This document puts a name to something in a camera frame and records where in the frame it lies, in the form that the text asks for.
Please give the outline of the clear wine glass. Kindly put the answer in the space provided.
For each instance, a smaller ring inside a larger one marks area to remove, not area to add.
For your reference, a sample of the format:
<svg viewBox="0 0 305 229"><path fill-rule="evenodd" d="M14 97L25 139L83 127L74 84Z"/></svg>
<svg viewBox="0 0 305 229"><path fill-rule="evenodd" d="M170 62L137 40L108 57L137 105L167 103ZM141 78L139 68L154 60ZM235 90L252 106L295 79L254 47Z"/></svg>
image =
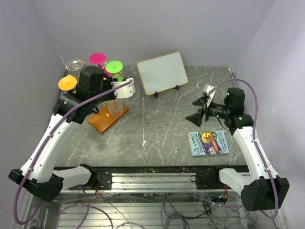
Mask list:
<svg viewBox="0 0 305 229"><path fill-rule="evenodd" d="M72 59L66 64L67 72L74 75L78 75L85 66L85 62L81 59Z"/></svg>
<svg viewBox="0 0 305 229"><path fill-rule="evenodd" d="M123 115L123 102L121 99L106 101L105 105L109 117L117 119Z"/></svg>
<svg viewBox="0 0 305 229"><path fill-rule="evenodd" d="M205 81L199 81L194 90L194 97L195 99L199 99L203 96L203 94L206 92L207 88L209 87L209 84Z"/></svg>

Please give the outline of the green plastic wine glass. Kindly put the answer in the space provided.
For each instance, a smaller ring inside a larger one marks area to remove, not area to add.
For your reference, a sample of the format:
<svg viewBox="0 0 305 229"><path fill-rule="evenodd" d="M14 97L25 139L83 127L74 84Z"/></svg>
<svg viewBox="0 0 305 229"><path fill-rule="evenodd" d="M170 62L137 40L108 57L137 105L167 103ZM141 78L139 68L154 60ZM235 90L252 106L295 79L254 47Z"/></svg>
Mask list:
<svg viewBox="0 0 305 229"><path fill-rule="evenodd" d="M123 82L124 78L121 76L123 70L123 64L120 61L113 60L105 65L105 70L110 73L113 79L119 82Z"/></svg>

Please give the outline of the orange plastic wine glass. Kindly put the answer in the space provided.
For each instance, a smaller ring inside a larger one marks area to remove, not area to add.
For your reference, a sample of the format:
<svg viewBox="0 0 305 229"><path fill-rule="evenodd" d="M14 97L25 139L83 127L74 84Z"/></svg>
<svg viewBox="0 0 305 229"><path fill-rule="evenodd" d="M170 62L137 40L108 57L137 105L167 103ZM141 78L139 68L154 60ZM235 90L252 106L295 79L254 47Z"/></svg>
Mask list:
<svg viewBox="0 0 305 229"><path fill-rule="evenodd" d="M77 78L73 75L67 75L58 82L58 87L62 93L76 89Z"/></svg>

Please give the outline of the pink plastic wine glass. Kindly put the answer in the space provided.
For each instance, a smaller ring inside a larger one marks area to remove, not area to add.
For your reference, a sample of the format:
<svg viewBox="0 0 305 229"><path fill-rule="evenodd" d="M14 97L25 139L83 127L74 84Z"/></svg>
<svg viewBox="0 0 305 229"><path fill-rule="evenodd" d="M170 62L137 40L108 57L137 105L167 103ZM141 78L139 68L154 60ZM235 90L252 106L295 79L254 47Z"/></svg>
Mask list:
<svg viewBox="0 0 305 229"><path fill-rule="evenodd" d="M89 62L91 64L98 65L98 67L104 71L104 73L107 75L108 78L111 76L111 74L105 69L105 66L108 63L108 58L104 53L101 52L93 53L89 57Z"/></svg>

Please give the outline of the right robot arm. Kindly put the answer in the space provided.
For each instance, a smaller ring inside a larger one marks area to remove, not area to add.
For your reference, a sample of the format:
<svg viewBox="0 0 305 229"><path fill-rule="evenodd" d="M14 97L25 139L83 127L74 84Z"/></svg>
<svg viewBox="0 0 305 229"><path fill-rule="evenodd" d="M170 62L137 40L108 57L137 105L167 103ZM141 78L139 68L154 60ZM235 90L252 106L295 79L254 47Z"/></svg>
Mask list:
<svg viewBox="0 0 305 229"><path fill-rule="evenodd" d="M272 167L256 135L253 118L244 113L244 91L229 88L224 104L213 101L214 93L213 86L206 85L203 95L193 102L199 109L185 119L198 127L211 117L223 119L243 153L250 175L245 177L230 166L218 166L216 174L210 177L211 185L216 189L224 185L233 189L248 211L279 209L290 185Z"/></svg>

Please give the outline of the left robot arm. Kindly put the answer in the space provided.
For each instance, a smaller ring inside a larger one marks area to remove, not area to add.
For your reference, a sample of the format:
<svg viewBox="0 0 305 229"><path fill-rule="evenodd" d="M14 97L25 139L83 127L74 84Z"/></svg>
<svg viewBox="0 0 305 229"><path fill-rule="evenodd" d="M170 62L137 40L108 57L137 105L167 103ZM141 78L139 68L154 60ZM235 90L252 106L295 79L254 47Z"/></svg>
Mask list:
<svg viewBox="0 0 305 229"><path fill-rule="evenodd" d="M9 179L35 197L50 202L59 193L80 185L93 189L98 171L87 164L54 170L55 164L72 133L97 105L115 98L112 79L103 69L87 66L80 72L76 89L61 95L53 109L48 129L28 161L9 173Z"/></svg>

